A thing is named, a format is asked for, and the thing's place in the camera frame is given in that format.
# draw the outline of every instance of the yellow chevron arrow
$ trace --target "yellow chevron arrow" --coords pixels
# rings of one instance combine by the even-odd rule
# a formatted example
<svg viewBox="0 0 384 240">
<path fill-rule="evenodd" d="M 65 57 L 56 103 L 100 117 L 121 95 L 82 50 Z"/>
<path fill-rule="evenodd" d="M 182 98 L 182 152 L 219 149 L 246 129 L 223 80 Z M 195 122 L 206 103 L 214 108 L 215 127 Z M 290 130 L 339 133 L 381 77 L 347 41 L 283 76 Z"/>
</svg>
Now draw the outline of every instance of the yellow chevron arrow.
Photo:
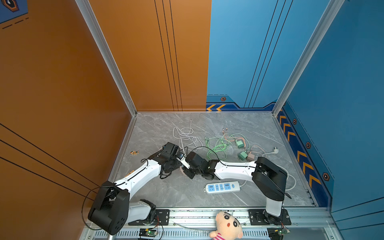
<svg viewBox="0 0 384 240">
<path fill-rule="evenodd" d="M 289 125 L 288 123 L 284 123 L 283 126 L 284 126 L 283 131 L 285 133 L 285 127 L 290 127 L 291 125 Z"/>
<path fill-rule="evenodd" d="M 315 178 L 314 176 L 312 176 L 312 175 L 310 174 L 310 187 L 311 187 L 311 188 L 312 188 L 312 180 L 315 180 L 315 182 L 317 182 L 318 184 L 321 185 L 320 180 L 317 179 L 317 178 Z"/>
<path fill-rule="evenodd" d="M 301 156 L 304 156 L 304 157 L 307 157 L 307 155 L 303 152 L 300 152 L 300 151 L 297 151 L 297 161 L 300 162 L 300 155 Z"/>
<path fill-rule="evenodd" d="M 221 111 L 220 108 L 224 107 L 225 104 L 221 105 L 220 107 L 216 108 L 217 111 Z"/>
<path fill-rule="evenodd" d="M 289 142 L 289 136 L 292 135 L 292 136 L 296 136 L 296 134 L 294 132 L 290 132 L 288 131 L 288 142 Z"/>
<path fill-rule="evenodd" d="M 308 167 L 308 168 L 313 170 L 313 167 L 311 165 L 309 165 L 308 163 L 303 162 L 303 173 L 304 173 L 304 175 L 305 175 L 305 167 Z"/>
<path fill-rule="evenodd" d="M 209 108 L 207 108 L 208 111 L 212 111 L 211 108 L 215 106 L 216 104 L 212 104 Z"/>
<path fill-rule="evenodd" d="M 281 125 L 281 119 L 286 118 L 285 116 L 280 116 L 280 125 Z"/>
</svg>

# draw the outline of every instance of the black mounting plate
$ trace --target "black mounting plate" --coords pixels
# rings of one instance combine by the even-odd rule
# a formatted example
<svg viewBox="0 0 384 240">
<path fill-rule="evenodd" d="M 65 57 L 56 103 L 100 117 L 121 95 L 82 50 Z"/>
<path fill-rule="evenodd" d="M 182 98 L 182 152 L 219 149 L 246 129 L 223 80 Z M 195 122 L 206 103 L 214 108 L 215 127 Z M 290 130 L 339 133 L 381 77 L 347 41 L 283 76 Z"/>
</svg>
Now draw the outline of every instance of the black mounting plate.
<svg viewBox="0 0 384 240">
<path fill-rule="evenodd" d="M 251 225 L 271 225 L 268 224 L 264 221 L 264 214 L 263 212 L 265 209 L 249 209 L 248 214 L 249 214 L 249 219 L 251 220 Z M 291 225 L 291 219 L 288 215 L 288 211 L 286 209 L 282 210 L 281 213 L 282 216 L 282 221 L 284 225 Z"/>
<path fill-rule="evenodd" d="M 169 209 L 156 209 L 155 217 L 156 216 L 159 217 L 159 222 L 163 226 L 168 225 L 168 223 L 169 223 Z M 129 226 L 149 226 L 149 225 L 145 225 L 144 223 L 145 223 L 144 220 L 137 220 L 137 221 L 128 223 L 128 225 Z M 153 221 L 153 223 L 151 225 L 156 225 L 156 224 L 157 224 L 157 222 L 155 220 L 155 221 Z"/>
</svg>

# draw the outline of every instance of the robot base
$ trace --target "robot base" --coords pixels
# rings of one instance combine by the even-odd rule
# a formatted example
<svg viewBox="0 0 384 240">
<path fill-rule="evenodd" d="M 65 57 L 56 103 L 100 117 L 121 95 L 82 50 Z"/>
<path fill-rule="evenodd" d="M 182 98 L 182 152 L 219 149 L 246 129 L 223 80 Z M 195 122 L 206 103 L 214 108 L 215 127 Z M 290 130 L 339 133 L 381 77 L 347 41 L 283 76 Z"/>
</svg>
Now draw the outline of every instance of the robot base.
<svg viewBox="0 0 384 240">
<path fill-rule="evenodd" d="M 159 222 L 163 225 L 163 226 L 167 226 L 168 223 L 169 223 L 169 209 L 156 209 L 156 212 L 155 212 L 155 217 L 159 217 Z M 151 222 L 148 223 L 148 221 L 146 220 L 137 220 L 137 221 L 133 221 L 133 222 L 130 222 L 128 223 L 129 226 L 148 226 L 148 224 L 151 224 L 151 225 L 156 225 L 157 220 L 154 220 L 152 221 L 153 224 L 151 224 Z"/>
<path fill-rule="evenodd" d="M 275 217 L 270 214 L 265 214 L 265 209 L 249 209 L 249 218 L 251 225 L 280 225 L 281 221 L 284 225 L 291 225 L 291 219 L 286 209 L 281 210 L 280 217 Z"/>
</svg>

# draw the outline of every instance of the pink striped shirt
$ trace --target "pink striped shirt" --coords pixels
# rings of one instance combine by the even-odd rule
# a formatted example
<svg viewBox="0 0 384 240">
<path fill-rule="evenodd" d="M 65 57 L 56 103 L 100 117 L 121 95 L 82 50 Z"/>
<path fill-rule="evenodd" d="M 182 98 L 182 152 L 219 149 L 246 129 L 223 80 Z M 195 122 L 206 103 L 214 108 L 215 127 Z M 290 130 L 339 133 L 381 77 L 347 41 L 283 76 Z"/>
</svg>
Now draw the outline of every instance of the pink striped shirt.
<svg viewBox="0 0 384 240">
<path fill-rule="evenodd" d="M 217 236 L 212 238 L 212 240 L 225 240 L 225 239 L 223 238 L 223 236 L 220 233 L 218 233 Z"/>
</svg>

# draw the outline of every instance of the orange wall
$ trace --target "orange wall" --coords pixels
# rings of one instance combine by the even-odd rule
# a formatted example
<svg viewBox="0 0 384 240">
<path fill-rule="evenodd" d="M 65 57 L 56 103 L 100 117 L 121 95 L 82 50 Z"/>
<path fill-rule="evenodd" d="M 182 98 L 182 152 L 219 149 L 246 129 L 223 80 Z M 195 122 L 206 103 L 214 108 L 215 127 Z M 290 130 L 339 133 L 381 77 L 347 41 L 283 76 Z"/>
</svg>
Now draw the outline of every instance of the orange wall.
<svg viewBox="0 0 384 240">
<path fill-rule="evenodd" d="M 203 111 L 211 1 L 91 0 L 138 111 Z"/>
<path fill-rule="evenodd" d="M 28 1 L 28 10 L 0 24 L 0 123 L 101 184 L 129 111 L 75 1 Z M 0 157 L 82 195 L 96 187 L 3 126 L 0 139 L 86 187 L 3 142 Z M 0 178 L 6 191 L 0 198 L 2 239 L 78 239 L 83 196 L 3 159 Z"/>
</svg>

